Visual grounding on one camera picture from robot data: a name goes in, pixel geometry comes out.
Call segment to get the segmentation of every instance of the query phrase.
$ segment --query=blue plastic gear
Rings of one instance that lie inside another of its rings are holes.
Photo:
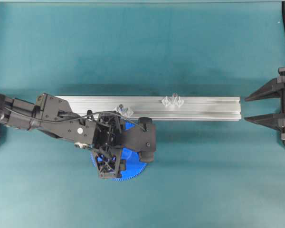
[[[125,123],[125,130],[129,130],[134,127],[133,123],[126,122]],[[138,153],[129,150],[127,148],[123,148],[122,157],[121,159],[126,160],[126,170],[121,171],[121,178],[113,178],[114,181],[124,181],[136,177],[140,174],[147,166],[147,163],[140,162]],[[93,155],[91,153],[91,160],[93,162],[94,167],[96,166],[95,161],[93,159]]]

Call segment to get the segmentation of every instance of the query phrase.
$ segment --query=black cable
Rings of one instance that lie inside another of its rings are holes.
[[[17,111],[14,111],[8,107],[5,107],[6,110],[10,111],[11,113],[14,113],[14,114],[17,114],[17,115],[20,115],[22,117],[25,117],[25,118],[29,118],[31,120],[36,120],[36,121],[40,121],[40,122],[44,122],[44,123],[49,123],[49,124],[60,124],[60,123],[64,123],[64,122],[68,122],[68,121],[75,121],[75,120],[81,120],[81,119],[84,119],[84,118],[87,118],[89,116],[92,116],[92,115],[97,115],[97,114],[104,114],[104,113],[107,113],[107,114],[112,114],[112,115],[116,115],[116,116],[119,116],[123,119],[125,119],[126,121],[140,127],[144,132],[146,131],[142,126],[140,126],[139,124],[135,123],[134,121],[130,120],[129,118],[127,117],[124,117],[122,115],[119,115],[117,113],[114,113],[114,112],[109,112],[109,111],[105,111],[105,112],[96,112],[96,113],[92,113],[92,114],[88,114],[88,115],[84,115],[84,116],[80,116],[80,117],[77,117],[77,118],[73,118],[73,119],[68,119],[68,120],[60,120],[60,121],[50,121],[50,120],[41,120],[41,119],[38,119],[38,118],[35,118],[35,117],[31,117],[31,116],[28,116],[28,115],[24,115],[22,113],[19,113]]]

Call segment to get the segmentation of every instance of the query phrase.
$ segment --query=metal profile bar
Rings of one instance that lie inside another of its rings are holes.
[[[165,107],[163,96],[58,96],[67,100],[73,112],[85,115],[111,111],[118,105],[131,108],[131,119],[149,117],[154,120],[172,121],[238,121],[241,119],[239,97],[182,96],[183,106]]]

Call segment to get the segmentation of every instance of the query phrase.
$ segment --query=teal table surface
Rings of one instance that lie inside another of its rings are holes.
[[[0,93],[241,96],[285,66],[280,2],[0,3]],[[242,100],[242,115],[279,100]],[[239,122],[156,122],[155,161],[101,180],[89,151],[2,128],[0,228],[285,227],[285,147]]]

